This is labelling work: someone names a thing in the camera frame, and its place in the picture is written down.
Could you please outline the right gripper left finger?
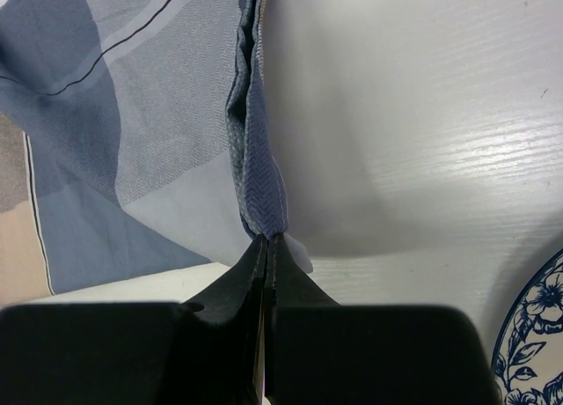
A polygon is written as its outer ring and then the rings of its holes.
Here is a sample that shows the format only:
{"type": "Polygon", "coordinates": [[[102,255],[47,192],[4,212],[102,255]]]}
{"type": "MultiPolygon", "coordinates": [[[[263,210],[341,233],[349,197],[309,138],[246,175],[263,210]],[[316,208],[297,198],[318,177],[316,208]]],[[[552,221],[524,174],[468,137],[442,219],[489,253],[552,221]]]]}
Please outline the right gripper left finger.
{"type": "Polygon", "coordinates": [[[185,302],[9,306],[4,404],[257,404],[267,240],[185,302]]]}

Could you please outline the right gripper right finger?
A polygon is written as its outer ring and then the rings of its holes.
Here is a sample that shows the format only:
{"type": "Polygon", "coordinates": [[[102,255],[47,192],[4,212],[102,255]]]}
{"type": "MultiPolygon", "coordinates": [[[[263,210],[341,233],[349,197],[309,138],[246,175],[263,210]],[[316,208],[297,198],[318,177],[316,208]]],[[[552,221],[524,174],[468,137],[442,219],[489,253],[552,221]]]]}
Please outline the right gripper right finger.
{"type": "Polygon", "coordinates": [[[447,306],[343,306],[267,250],[265,395],[273,404],[497,404],[479,335],[447,306]]]}

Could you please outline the blue and beige cloth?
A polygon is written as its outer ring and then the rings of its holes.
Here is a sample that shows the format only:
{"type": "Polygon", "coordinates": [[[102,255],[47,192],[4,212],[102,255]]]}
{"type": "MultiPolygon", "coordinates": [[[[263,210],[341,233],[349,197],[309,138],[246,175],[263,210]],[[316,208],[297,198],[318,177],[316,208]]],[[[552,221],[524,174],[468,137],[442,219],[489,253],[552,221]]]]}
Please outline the blue and beige cloth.
{"type": "Polygon", "coordinates": [[[213,261],[288,229],[267,0],[1,0],[1,301],[213,261]]]}

